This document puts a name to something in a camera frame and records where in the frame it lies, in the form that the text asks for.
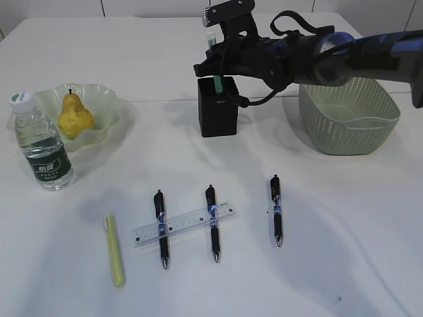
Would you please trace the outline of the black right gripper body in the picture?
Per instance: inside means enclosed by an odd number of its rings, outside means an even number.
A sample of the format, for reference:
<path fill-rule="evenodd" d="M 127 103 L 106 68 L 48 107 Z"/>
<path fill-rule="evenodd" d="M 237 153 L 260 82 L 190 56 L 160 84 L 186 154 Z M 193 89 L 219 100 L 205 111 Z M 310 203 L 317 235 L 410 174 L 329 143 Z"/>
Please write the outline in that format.
<path fill-rule="evenodd" d="M 220 24 L 224 41 L 212 47 L 207 58 L 194 65 L 197 77 L 240 75 L 261 79 L 271 89 L 285 89 L 291 75 L 282 56 L 284 40 L 261 37 L 252 16 Z"/>

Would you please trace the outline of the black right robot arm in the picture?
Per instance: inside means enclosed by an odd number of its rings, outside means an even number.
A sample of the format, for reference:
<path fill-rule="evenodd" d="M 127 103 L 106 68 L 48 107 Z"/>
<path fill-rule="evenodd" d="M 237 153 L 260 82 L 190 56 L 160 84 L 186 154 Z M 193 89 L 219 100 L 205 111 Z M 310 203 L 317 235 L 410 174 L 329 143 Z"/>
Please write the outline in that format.
<path fill-rule="evenodd" d="M 224 40 L 194 65 L 197 77 L 240 75 L 261 79 L 272 90 L 258 106 L 292 83 L 339 87 L 353 77 L 408 83 L 412 104 L 422 107 L 422 31 L 394 32 L 355 39 L 333 25 L 311 26 L 299 13 L 282 11 L 308 31 L 270 29 L 276 39 L 258 35 L 251 14 L 208 18 L 220 24 Z"/>

